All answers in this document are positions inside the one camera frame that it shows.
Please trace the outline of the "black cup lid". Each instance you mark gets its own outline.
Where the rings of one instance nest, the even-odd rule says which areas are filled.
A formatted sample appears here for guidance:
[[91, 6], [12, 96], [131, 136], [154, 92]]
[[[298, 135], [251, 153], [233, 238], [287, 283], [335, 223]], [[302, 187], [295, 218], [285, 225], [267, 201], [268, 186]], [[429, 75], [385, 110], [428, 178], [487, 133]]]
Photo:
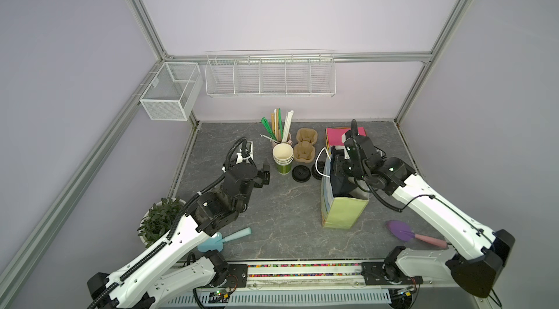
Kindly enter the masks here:
[[312, 176], [314, 179], [316, 180], [321, 180], [323, 179], [323, 171], [324, 168], [326, 166], [326, 162], [325, 161], [317, 161], [314, 166], [312, 167]]

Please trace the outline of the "white green paper bag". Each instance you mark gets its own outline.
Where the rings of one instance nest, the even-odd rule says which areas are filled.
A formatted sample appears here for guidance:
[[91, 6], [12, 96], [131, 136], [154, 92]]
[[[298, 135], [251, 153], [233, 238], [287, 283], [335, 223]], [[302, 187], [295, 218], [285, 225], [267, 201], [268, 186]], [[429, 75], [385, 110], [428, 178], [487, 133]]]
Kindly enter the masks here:
[[322, 148], [317, 161], [325, 161], [320, 181], [320, 210], [322, 226], [330, 229], [350, 229], [361, 216], [370, 198], [367, 192], [343, 175], [334, 175], [330, 153]]

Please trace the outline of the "stack of black lids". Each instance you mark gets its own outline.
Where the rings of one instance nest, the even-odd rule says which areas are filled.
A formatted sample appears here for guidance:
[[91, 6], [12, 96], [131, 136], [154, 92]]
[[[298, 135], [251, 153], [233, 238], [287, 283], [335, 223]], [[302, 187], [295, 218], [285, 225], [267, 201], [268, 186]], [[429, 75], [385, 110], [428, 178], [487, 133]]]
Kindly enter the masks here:
[[309, 181], [312, 176], [311, 169], [304, 165], [295, 166], [291, 172], [292, 178], [298, 183]]

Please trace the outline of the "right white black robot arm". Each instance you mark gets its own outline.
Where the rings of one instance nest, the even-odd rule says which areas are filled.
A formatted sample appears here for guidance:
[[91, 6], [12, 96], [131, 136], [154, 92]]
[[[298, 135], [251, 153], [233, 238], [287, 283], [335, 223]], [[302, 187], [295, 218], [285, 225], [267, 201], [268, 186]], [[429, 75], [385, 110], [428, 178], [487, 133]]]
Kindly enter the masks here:
[[394, 248], [381, 269], [388, 282], [430, 278], [457, 284], [476, 297], [495, 296], [493, 287], [515, 244], [511, 233], [474, 220], [437, 193], [404, 160], [382, 156], [371, 138], [359, 133], [356, 120], [344, 134], [344, 154], [339, 163], [349, 181], [393, 212], [413, 210], [445, 237], [439, 255]]

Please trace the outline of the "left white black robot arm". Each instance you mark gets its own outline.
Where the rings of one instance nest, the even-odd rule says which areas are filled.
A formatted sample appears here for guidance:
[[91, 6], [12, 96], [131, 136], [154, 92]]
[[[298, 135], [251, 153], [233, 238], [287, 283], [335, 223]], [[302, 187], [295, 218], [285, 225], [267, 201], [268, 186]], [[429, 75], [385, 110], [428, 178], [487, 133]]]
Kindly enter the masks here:
[[270, 166], [253, 160], [253, 143], [238, 139], [226, 154], [222, 174], [184, 204], [170, 230], [134, 260], [87, 282], [90, 308], [160, 308], [189, 290], [224, 284], [229, 265], [218, 251], [197, 261], [173, 266], [247, 210], [254, 188], [269, 184]]

